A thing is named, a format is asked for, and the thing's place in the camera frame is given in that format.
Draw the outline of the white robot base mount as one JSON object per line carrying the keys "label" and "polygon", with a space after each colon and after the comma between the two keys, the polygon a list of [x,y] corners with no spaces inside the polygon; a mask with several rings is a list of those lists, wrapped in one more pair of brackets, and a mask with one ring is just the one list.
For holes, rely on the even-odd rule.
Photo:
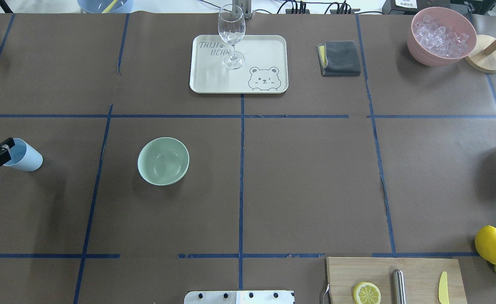
{"label": "white robot base mount", "polygon": [[290,290],[214,290],[191,291],[184,304],[294,304]]}

